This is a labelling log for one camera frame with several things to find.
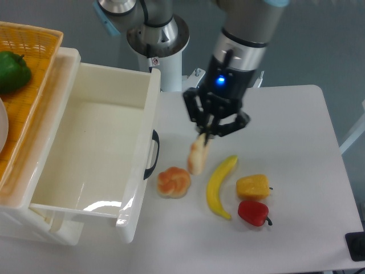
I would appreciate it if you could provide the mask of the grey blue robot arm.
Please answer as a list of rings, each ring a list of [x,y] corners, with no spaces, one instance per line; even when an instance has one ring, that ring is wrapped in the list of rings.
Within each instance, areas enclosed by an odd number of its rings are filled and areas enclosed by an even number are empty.
[[[182,91],[190,120],[207,138],[225,136],[250,121],[242,98],[288,1],[216,1],[226,13],[208,69],[196,82],[182,75],[187,23],[171,1],[95,1],[111,35],[125,33],[142,71],[159,69],[163,91]]]

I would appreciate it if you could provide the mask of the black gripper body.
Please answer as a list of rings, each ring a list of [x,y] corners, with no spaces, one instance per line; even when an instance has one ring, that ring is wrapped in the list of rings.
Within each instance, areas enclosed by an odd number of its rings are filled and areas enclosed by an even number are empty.
[[[200,87],[202,106],[215,119],[237,114],[242,99],[255,71],[243,71],[232,67],[234,54],[226,53],[223,61],[212,57]]]

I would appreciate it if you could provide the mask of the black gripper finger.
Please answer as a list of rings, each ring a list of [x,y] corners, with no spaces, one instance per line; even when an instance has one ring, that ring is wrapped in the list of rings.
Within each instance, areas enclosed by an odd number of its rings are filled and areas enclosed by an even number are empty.
[[[190,87],[182,95],[191,122],[196,124],[199,134],[208,133],[208,121],[210,118],[204,99],[200,96],[198,88]]]
[[[234,121],[227,124],[220,124],[220,121],[221,118],[218,116],[215,116],[213,118],[212,123],[209,126],[209,135],[219,137],[227,136],[231,133],[245,128],[251,121],[251,118],[245,112],[240,111],[237,113]]]

